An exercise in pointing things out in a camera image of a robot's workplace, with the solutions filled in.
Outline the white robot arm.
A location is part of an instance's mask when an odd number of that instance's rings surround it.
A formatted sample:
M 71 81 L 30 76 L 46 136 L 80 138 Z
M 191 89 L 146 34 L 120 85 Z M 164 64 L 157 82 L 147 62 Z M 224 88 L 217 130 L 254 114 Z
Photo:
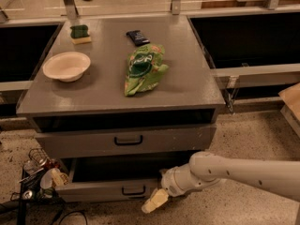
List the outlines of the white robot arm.
M 161 173 L 161 188 L 155 188 L 143 204 L 149 214 L 170 197 L 179 197 L 233 180 L 278 196 L 300 201 L 300 162 L 225 158 L 210 152 L 197 152 L 189 162 Z

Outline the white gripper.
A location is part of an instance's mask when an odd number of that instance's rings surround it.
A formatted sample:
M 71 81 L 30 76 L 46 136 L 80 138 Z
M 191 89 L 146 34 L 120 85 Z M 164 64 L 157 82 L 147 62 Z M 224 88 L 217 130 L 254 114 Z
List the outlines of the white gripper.
M 149 214 L 168 201 L 169 195 L 178 197 L 192 189 L 190 180 L 190 168 L 187 164 L 171 169 L 159 170 L 161 174 L 161 186 L 156 188 L 150 198 L 143 204 L 142 211 Z

